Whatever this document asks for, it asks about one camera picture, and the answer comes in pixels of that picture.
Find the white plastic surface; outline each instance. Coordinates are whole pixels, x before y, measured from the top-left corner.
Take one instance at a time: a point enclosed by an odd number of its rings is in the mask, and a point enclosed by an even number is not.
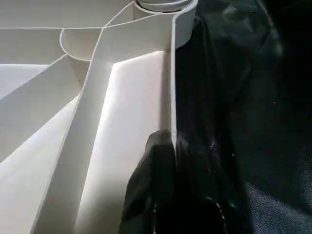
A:
[[[148,136],[175,143],[175,49],[196,5],[0,2],[1,234],[117,233]]]

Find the black plastic bag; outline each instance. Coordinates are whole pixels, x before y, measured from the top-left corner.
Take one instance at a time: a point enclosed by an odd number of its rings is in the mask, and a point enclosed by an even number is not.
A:
[[[202,0],[176,52],[178,134],[200,139],[225,204],[242,201],[228,221],[251,233],[312,233],[311,9]]]

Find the round plastic cap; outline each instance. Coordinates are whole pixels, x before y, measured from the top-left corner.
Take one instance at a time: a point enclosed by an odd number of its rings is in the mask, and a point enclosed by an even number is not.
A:
[[[192,0],[137,0],[141,7],[156,12],[174,12],[188,6]]]

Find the crumpled plastic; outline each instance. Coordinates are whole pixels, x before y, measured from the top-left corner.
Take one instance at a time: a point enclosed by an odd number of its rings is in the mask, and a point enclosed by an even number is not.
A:
[[[225,220],[248,233],[312,233],[311,7],[202,0],[176,52],[178,134],[198,138]]]
[[[176,51],[176,156],[152,135],[120,234],[312,233],[310,2],[199,1]]]

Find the plastic divider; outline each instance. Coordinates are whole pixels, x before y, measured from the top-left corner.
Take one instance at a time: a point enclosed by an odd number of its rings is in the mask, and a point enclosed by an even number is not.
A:
[[[72,231],[113,64],[168,50],[171,21],[172,16],[154,15],[102,30],[32,233]]]
[[[71,58],[62,56],[0,99],[0,161],[80,93],[76,72]]]

